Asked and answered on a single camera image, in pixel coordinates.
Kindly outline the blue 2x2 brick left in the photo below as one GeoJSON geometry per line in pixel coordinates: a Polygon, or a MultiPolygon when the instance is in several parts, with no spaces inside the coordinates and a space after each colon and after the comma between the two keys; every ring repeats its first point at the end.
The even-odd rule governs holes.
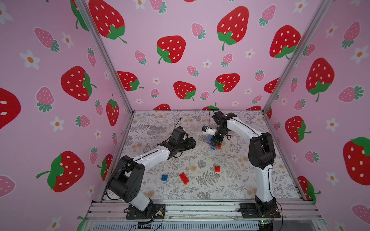
{"type": "Polygon", "coordinates": [[[163,182],[167,182],[168,181],[168,175],[163,174],[162,177],[161,177],[161,180],[163,182]]]}

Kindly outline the small red 2x2 brick centre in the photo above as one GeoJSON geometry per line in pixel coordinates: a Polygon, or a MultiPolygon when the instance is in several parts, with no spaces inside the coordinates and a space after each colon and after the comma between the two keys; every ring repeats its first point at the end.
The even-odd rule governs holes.
{"type": "Polygon", "coordinates": [[[220,172],[221,172],[221,168],[220,168],[220,166],[215,166],[214,171],[215,171],[216,173],[220,173],[220,172]]]}

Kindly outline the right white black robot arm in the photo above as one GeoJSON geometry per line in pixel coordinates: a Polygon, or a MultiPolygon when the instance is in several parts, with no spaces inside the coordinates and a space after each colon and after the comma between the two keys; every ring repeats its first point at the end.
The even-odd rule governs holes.
{"type": "Polygon", "coordinates": [[[229,137],[232,131],[249,142],[248,159],[254,166],[257,194],[255,196],[255,209],[259,217],[274,211],[277,207],[276,198],[272,192],[272,173],[276,151],[272,135],[262,133],[242,122],[236,114],[223,114],[217,111],[213,114],[217,128],[202,127],[204,134],[211,135],[211,146],[220,146],[224,137],[229,137]]]}

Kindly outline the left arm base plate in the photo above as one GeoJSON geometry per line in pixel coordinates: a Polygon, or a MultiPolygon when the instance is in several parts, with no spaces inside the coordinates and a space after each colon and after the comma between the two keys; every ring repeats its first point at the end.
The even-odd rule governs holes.
{"type": "Polygon", "coordinates": [[[126,211],[127,220],[149,220],[149,219],[159,219],[164,218],[166,210],[165,204],[152,204],[150,203],[148,207],[140,211],[133,205],[129,205],[126,211]]]}

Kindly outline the aluminium front rail frame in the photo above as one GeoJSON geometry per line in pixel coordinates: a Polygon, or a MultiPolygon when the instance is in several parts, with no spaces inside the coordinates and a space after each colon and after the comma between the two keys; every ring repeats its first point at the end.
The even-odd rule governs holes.
{"type": "Polygon", "coordinates": [[[129,204],[92,203],[83,231],[327,231],[326,221],[313,202],[279,199],[281,218],[243,218],[241,203],[251,200],[154,200],[165,204],[161,220],[127,220],[129,204]]]}

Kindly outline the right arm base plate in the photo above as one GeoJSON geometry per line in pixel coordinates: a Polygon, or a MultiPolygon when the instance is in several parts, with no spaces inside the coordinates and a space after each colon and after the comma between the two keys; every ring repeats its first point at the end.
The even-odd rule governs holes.
{"type": "Polygon", "coordinates": [[[276,204],[271,208],[259,208],[256,203],[241,203],[238,212],[243,218],[281,218],[281,213],[276,204]]]}

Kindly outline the right aluminium corner post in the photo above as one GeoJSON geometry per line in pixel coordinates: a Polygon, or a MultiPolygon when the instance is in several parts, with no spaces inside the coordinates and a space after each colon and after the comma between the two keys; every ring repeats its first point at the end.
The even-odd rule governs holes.
{"type": "Polygon", "coordinates": [[[307,28],[305,32],[303,33],[300,42],[298,43],[297,48],[293,52],[293,55],[290,57],[290,60],[288,61],[287,65],[283,69],[279,81],[277,85],[275,86],[271,96],[269,97],[264,109],[262,110],[263,115],[267,115],[268,109],[272,106],[277,94],[284,86],[285,82],[287,81],[287,78],[291,74],[291,72],[294,70],[294,67],[297,63],[297,61],[300,59],[304,48],[306,45],[310,42],[313,35],[315,34],[316,30],[318,29],[319,25],[321,24],[322,20],[324,19],[326,13],[330,9],[333,1],[330,0],[324,0],[320,1],[320,4],[318,5],[315,13],[313,14],[309,24],[307,25],[307,28]]]}

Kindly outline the aluminium corner post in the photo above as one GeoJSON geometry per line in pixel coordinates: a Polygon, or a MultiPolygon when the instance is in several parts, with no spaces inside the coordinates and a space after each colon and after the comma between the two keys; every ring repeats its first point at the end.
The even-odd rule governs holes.
{"type": "Polygon", "coordinates": [[[313,14],[309,24],[307,25],[307,28],[305,32],[303,33],[300,42],[298,43],[297,48],[293,52],[293,55],[290,57],[290,60],[288,61],[287,65],[283,69],[279,81],[277,85],[275,86],[271,96],[269,97],[264,109],[262,110],[263,115],[267,115],[268,109],[272,106],[277,94],[284,86],[285,82],[287,81],[287,78],[291,74],[291,72],[294,70],[294,67],[297,63],[297,61],[300,59],[304,48],[306,45],[310,42],[313,35],[315,34],[316,30],[318,29],[319,25],[321,24],[322,20],[324,19],[326,13],[330,9],[333,1],[330,0],[324,0],[320,1],[320,4],[318,5],[315,13],[313,14]]]}
{"type": "Polygon", "coordinates": [[[134,110],[125,94],[125,90],[122,86],[122,83],[119,79],[119,76],[117,74],[117,71],[116,69],[114,68],[114,65],[110,59],[110,56],[108,54],[108,51],[101,39],[101,35],[99,34],[98,30],[97,30],[97,27],[93,21],[93,18],[92,18],[92,15],[88,9],[88,4],[86,3],[86,1],[82,1],[82,0],[77,0],[76,1],[76,4],[79,8],[79,11],[83,17],[83,20],[85,21],[85,24],[86,26],[88,27],[89,29],[89,32],[92,36],[92,39],[102,57],[102,60],[107,68],[107,71],[108,73],[110,74],[111,78],[112,78],[112,81],[114,83],[114,85],[116,86],[116,89],[122,99],[122,101],[124,102],[125,104],[125,107],[127,109],[127,111],[129,112],[130,115],[133,115],[134,114],[134,110]]]}

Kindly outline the left aluminium corner post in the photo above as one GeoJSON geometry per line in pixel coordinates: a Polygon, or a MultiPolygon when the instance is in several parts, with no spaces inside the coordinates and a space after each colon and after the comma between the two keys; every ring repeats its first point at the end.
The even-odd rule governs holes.
{"type": "Polygon", "coordinates": [[[88,9],[88,4],[86,3],[86,1],[82,1],[82,0],[77,0],[76,1],[76,4],[79,8],[79,11],[83,17],[83,20],[85,21],[85,24],[86,26],[88,27],[89,29],[89,32],[92,36],[92,39],[102,57],[102,60],[107,68],[107,71],[108,73],[110,74],[111,78],[112,78],[112,81],[114,83],[114,85],[116,86],[116,89],[122,99],[122,101],[124,102],[125,104],[125,107],[127,109],[127,111],[129,112],[130,115],[133,115],[134,114],[134,110],[125,94],[125,90],[122,86],[122,83],[119,79],[119,76],[117,74],[117,71],[116,69],[114,68],[114,65],[110,59],[110,56],[108,54],[108,51],[101,39],[101,35],[99,34],[98,30],[97,30],[97,27],[93,21],[93,18],[92,18],[92,15],[88,9]]]}

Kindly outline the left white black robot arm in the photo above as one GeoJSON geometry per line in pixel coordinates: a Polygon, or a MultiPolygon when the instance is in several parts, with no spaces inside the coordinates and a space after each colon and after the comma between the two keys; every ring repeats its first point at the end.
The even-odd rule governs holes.
{"type": "Polygon", "coordinates": [[[196,140],[179,126],[155,149],[138,157],[121,157],[106,188],[136,210],[147,212],[153,202],[141,191],[144,174],[156,165],[177,157],[177,154],[194,149],[196,144],[196,140]]]}

